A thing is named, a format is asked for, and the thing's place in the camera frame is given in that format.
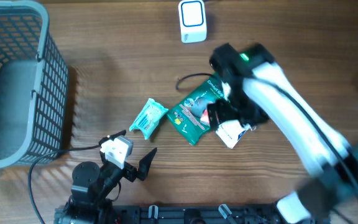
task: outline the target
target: gray basket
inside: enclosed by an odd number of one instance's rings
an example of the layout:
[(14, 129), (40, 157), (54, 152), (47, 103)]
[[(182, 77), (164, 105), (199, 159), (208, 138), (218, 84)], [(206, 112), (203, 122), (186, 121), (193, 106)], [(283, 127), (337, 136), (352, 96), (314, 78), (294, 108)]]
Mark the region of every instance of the gray basket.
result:
[(48, 27), (41, 4), (0, 1), (0, 168), (61, 147), (68, 69)]

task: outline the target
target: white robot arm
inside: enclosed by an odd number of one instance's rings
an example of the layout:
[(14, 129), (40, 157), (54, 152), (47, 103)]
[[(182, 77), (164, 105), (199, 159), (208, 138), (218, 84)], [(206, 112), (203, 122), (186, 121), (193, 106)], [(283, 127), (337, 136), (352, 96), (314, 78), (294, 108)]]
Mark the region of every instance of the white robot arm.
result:
[(358, 146), (351, 147), (313, 111), (262, 45), (239, 53), (225, 44), (214, 51), (210, 64), (222, 79), (226, 100), (208, 106), (211, 127), (230, 119), (256, 125), (268, 116), (291, 142), (311, 177), (304, 187), (277, 202), (288, 223), (328, 215), (333, 206), (357, 195)]

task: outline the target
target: wire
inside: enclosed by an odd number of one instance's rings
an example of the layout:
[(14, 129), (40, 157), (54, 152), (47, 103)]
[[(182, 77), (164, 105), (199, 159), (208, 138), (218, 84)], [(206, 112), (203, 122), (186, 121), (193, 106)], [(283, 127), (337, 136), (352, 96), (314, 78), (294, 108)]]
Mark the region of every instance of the wire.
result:
[(354, 224), (354, 222), (350, 219), (348, 219), (346, 216), (344, 216), (341, 212), (336, 210), (335, 208), (332, 209), (332, 211), (339, 217), (341, 217), (346, 223), (348, 224)]
[(53, 152), (48, 152), (44, 155), (42, 155), (41, 157), (38, 157), (30, 166), (30, 170), (29, 170), (29, 176), (28, 176), (28, 187), (29, 187), (29, 195), (30, 195), (30, 201), (32, 204), (32, 207), (34, 208), (35, 214), (38, 216), (38, 219), (40, 220), (40, 222), (42, 224), (45, 224), (44, 220), (41, 217), (40, 212), (38, 211), (37, 206), (35, 205), (34, 202), (34, 196), (32, 195), (32, 189), (31, 189), (31, 173), (32, 170), (34, 169), (35, 165), (43, 158), (52, 155), (52, 154), (60, 154), (60, 153), (64, 153), (64, 152), (71, 152), (71, 151), (84, 151), (84, 150), (89, 150), (89, 149), (96, 149), (97, 147), (99, 147), (99, 145), (95, 145), (95, 146), (90, 146), (90, 147), (79, 147), (79, 148), (73, 148), (73, 149), (62, 149), (62, 150), (57, 150), (57, 151), (53, 151)]
[(356, 194), (358, 196), (358, 183), (356, 181), (356, 179), (354, 178), (352, 172), (349, 170), (348, 166), (345, 164), (345, 162), (343, 161), (343, 158), (341, 157), (341, 155), (339, 155), (339, 153), (337, 152), (337, 150), (335, 149), (335, 147), (332, 145), (332, 143), (329, 141), (329, 139), (327, 138), (327, 136), (323, 133), (323, 131), (320, 129), (320, 127), (316, 124), (316, 122), (312, 119), (312, 117), (309, 115), (309, 113), (299, 104), (299, 102), (297, 102), (288, 92), (286, 92), (285, 90), (283, 90), (282, 88), (280, 88), (278, 85), (271, 83), (269, 81), (266, 80), (261, 80), (258, 78), (253, 78), (253, 80), (256, 80), (258, 82), (267, 84), (272, 86), (273, 88), (275, 88), (279, 93), (285, 95), (302, 113), (304, 116), (306, 116), (306, 118), (308, 119), (308, 121), (311, 123), (311, 125), (315, 128), (315, 130), (318, 132), (318, 134), (321, 136), (321, 138), (323, 139), (323, 141), (327, 144), (328, 148), (333, 152), (333, 154), (336, 156), (337, 160), (339, 161), (340, 165), (342, 166), (342, 168), (344, 169), (347, 177), (349, 178), (352, 186), (354, 187), (354, 190), (356, 191)]
[(190, 77), (201, 76), (201, 75), (206, 75), (206, 76), (213, 77), (213, 78), (219, 80), (219, 78), (218, 78), (217, 76), (212, 75), (212, 74), (210, 74), (210, 73), (196, 73), (196, 74), (187, 75), (187, 76), (185, 76), (185, 77), (182, 77), (181, 79), (178, 79), (177, 84), (175, 85), (175, 88), (176, 88), (177, 90), (179, 90), (179, 84), (180, 84), (183, 80), (185, 80), (185, 79), (187, 79), (187, 78), (190, 78)]

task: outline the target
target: teal package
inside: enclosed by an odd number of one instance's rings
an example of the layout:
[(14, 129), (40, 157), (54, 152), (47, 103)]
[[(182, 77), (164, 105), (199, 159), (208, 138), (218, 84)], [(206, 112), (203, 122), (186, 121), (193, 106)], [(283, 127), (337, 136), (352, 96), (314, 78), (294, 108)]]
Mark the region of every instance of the teal package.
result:
[(142, 111), (137, 115), (135, 121), (129, 127), (129, 131), (132, 131), (133, 129), (141, 130), (144, 139), (147, 140), (167, 111), (168, 109), (164, 108), (160, 103), (149, 98)]
[(221, 82), (210, 77), (168, 111), (168, 119), (190, 144), (195, 145), (210, 130), (209, 125), (200, 120), (206, 114), (207, 105), (223, 97)]

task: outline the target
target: wooden tabletop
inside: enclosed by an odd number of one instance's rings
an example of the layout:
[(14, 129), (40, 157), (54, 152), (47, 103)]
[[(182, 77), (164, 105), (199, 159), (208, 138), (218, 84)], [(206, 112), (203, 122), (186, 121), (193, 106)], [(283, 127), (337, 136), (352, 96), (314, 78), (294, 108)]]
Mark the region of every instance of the wooden tabletop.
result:
[[(226, 42), (237, 49), (264, 44), (312, 108), (351, 142), (358, 140), (358, 1), (210, 1), (205, 7), (207, 40), (183, 44), (177, 2), (47, 4), (50, 32), (70, 66), (65, 146), (95, 145), (129, 129), (148, 98), (172, 108), (204, 78), (188, 80), (182, 91), (175, 90), (176, 80), (212, 72), (209, 56)], [(140, 132), (127, 136), (135, 141), (130, 163), (137, 166), (154, 147), (158, 153), (145, 182), (122, 181), (116, 205), (270, 203), (308, 177), (273, 122), (246, 133), (234, 149), (214, 133), (191, 146), (166, 119), (152, 140)], [(100, 164), (98, 150), (35, 168), (35, 201), (46, 222), (66, 202), (71, 172), (83, 161)], [(37, 223), (28, 169), (0, 169), (0, 223)], [(339, 209), (358, 223), (355, 200)]]

